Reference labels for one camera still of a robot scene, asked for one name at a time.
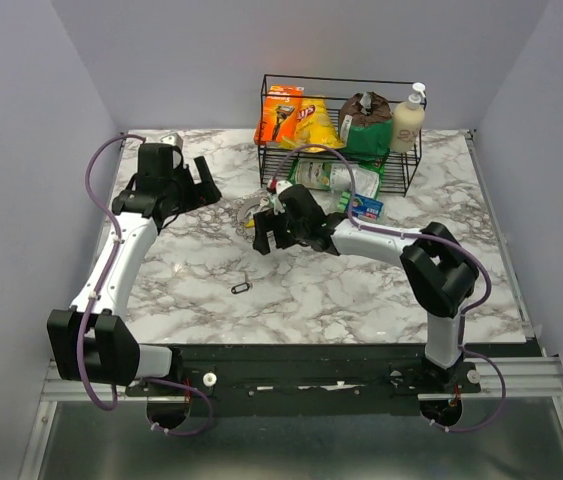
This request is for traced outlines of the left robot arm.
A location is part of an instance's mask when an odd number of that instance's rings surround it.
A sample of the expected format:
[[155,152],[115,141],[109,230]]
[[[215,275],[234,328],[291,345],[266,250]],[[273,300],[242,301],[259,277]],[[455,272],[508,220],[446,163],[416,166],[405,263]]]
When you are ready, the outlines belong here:
[[124,317],[140,266],[167,220],[221,198],[206,159],[194,165],[192,172],[178,144],[139,146],[136,172],[104,211],[111,228],[88,280],[70,307],[53,310],[47,321],[62,379],[128,386],[148,378],[162,395],[181,387],[172,349],[139,343]]

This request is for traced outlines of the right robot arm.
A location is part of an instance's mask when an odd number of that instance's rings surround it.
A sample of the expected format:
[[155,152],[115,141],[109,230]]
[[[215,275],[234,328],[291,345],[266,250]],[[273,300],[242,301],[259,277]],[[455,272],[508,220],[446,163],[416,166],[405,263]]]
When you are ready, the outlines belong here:
[[295,245],[334,256],[357,256],[400,267],[427,316],[421,379],[441,392],[457,380],[466,302],[479,270],[444,225],[388,229],[343,212],[327,214],[302,185],[281,182],[269,205],[253,215],[253,248],[262,255]]

